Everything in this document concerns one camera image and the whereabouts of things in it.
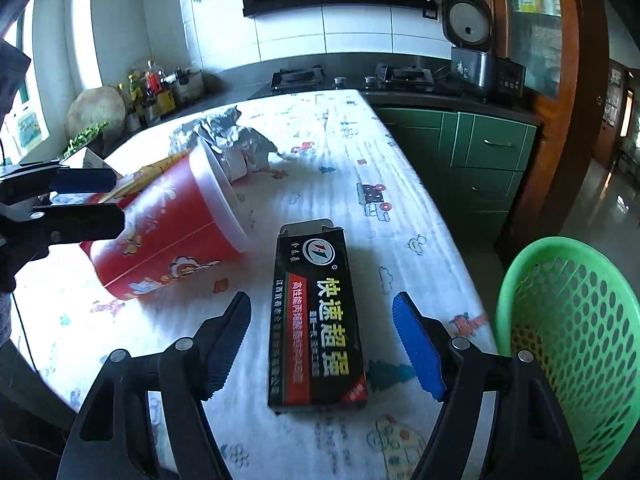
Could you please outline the bowl of green vegetables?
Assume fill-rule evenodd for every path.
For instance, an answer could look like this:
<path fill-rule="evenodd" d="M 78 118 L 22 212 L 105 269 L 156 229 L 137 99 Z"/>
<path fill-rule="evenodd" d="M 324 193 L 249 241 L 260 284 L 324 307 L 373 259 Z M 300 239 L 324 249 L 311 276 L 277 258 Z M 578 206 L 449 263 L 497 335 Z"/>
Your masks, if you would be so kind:
<path fill-rule="evenodd" d="M 70 139 L 66 145 L 65 150 L 61 155 L 61 159 L 69 158 L 73 154 L 77 153 L 81 148 L 85 148 L 92 141 L 99 139 L 102 136 L 103 131 L 109 125 L 109 122 L 98 122 L 78 132 L 73 139 Z"/>

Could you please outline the silver foil wrapper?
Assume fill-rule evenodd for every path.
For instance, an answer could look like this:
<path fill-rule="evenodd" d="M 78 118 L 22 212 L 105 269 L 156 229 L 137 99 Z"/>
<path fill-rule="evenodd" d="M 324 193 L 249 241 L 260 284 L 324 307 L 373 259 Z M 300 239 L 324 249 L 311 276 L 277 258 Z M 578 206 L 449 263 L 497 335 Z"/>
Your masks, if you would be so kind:
<path fill-rule="evenodd" d="M 193 150 L 199 143 L 208 146 L 229 182 L 250 172 L 268 172 L 270 154 L 276 144 L 250 126 L 238 124 L 241 111 L 236 106 L 214 110 L 184 122 L 169 136 L 169 154 Z"/>

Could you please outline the condiment bottles group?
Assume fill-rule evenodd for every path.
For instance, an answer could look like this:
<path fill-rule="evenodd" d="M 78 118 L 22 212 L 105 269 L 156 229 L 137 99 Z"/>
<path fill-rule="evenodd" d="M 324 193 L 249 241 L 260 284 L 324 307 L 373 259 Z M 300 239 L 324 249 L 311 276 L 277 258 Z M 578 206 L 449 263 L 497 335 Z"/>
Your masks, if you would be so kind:
<path fill-rule="evenodd" d="M 166 73 L 154 58 L 131 66 L 127 80 L 115 89 L 124 102 L 125 125 L 131 132 L 154 126 L 205 94 L 199 70 L 177 68 Z"/>

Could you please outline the black rice cooker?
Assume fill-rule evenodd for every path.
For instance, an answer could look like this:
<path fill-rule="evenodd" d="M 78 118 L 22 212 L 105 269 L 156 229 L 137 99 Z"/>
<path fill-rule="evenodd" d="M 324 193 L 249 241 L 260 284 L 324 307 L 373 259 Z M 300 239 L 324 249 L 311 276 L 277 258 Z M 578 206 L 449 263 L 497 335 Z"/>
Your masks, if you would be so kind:
<path fill-rule="evenodd" d="M 494 21 L 485 0 L 442 0 L 442 32 L 452 44 L 450 77 L 477 96 L 519 99 L 526 69 L 494 53 Z"/>

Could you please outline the green plastic basket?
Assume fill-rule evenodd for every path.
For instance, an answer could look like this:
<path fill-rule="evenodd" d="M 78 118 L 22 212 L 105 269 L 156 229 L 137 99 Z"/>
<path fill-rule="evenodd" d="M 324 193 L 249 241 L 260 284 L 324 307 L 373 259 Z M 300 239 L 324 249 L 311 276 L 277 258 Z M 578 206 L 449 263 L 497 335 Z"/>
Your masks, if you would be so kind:
<path fill-rule="evenodd" d="M 536 240 L 502 281 L 500 353 L 533 353 L 572 432 L 582 475 L 605 473 L 639 420 L 639 300 L 597 249 L 562 236 Z"/>

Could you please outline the wooden glass cabinet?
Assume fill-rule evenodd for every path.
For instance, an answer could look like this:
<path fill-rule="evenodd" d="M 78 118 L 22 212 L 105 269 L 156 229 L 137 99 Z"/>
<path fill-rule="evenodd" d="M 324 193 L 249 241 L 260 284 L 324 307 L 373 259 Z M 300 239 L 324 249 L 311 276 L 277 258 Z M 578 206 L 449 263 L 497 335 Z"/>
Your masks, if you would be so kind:
<path fill-rule="evenodd" d="M 495 51 L 525 67 L 522 105 L 541 122 L 510 221 L 514 243 L 554 235 L 591 162 L 608 80 L 603 0 L 487 0 Z"/>

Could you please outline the green kitchen cabinet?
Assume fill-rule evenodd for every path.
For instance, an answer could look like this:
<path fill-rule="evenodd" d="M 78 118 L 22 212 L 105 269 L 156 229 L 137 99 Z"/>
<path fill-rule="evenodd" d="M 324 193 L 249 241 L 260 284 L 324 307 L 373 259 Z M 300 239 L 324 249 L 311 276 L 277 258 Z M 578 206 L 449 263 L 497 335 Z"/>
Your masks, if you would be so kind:
<path fill-rule="evenodd" d="M 491 246 L 525 176 L 537 127 L 467 112 L 374 109 L 457 244 Z"/>

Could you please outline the round wooden cutting board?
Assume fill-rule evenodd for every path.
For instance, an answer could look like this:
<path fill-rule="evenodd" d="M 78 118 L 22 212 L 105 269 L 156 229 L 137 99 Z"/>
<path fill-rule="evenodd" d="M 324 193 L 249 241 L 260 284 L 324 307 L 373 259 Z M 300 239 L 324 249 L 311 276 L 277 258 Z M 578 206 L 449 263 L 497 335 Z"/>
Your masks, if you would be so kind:
<path fill-rule="evenodd" d="M 114 143 L 124 131 L 125 102 L 111 86 L 89 89 L 70 104 L 65 119 L 65 134 L 72 140 L 87 128 L 106 124 L 103 136 L 106 144 Z"/>

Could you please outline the gas stove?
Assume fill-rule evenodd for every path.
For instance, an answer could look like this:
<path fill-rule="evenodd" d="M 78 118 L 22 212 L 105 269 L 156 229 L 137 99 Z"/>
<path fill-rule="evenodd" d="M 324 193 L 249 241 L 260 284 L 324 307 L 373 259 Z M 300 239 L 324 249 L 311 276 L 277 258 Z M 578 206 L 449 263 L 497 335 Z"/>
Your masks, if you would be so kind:
<path fill-rule="evenodd" d="M 378 63 L 368 74 L 328 75 L 321 65 L 273 73 L 265 88 L 268 94 L 289 94 L 319 90 L 356 89 L 373 92 L 446 92 L 449 65 L 426 68 L 390 66 Z"/>

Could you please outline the red instant noodle cup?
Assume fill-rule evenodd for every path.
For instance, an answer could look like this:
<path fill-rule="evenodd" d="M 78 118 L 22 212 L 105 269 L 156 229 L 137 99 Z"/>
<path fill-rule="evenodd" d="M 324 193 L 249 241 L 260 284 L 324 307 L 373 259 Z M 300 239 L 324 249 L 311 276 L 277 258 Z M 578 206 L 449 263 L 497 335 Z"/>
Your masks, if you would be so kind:
<path fill-rule="evenodd" d="M 81 248 L 106 290 L 132 299 L 246 252 L 238 209 L 214 151 L 200 142 L 127 204 L 118 237 Z"/>

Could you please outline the white patterned tablecloth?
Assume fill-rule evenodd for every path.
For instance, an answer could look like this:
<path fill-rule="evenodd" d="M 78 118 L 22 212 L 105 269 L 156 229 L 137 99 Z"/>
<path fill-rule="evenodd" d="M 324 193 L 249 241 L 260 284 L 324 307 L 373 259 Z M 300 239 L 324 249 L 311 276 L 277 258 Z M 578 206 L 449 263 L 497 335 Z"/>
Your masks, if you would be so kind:
<path fill-rule="evenodd" d="M 217 108 L 190 127 L 259 136 L 236 181 L 196 140 L 96 242 L 17 274 L 1 338 L 20 385 L 64 415 L 60 479 L 408 479 L 442 408 L 392 319 L 409 298 L 447 336 L 485 311 L 431 195 L 352 90 Z"/>

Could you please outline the yellow red snack wrapper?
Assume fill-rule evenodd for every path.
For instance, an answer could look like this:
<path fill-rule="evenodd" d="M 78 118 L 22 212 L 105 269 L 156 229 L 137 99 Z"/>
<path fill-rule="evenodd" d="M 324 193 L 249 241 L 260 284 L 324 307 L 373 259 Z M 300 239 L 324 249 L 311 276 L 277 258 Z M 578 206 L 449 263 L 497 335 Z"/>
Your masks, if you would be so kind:
<path fill-rule="evenodd" d="M 171 167 L 178 164 L 180 160 L 186 158 L 189 153 L 189 150 L 181 151 L 153 162 L 151 165 L 143 166 L 133 174 L 117 181 L 115 187 L 110 192 L 101 194 L 96 202 L 98 204 L 115 203 L 122 198 L 137 195 Z"/>

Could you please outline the black red battery box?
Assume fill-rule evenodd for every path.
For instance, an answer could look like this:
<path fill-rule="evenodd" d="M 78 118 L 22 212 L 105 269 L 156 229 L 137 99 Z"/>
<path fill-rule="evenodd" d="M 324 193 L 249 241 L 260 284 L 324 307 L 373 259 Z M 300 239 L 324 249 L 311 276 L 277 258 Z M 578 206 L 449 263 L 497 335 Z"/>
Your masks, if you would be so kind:
<path fill-rule="evenodd" d="M 280 229 L 268 364 L 268 406 L 278 414 L 368 400 L 345 234 L 329 219 Z"/>

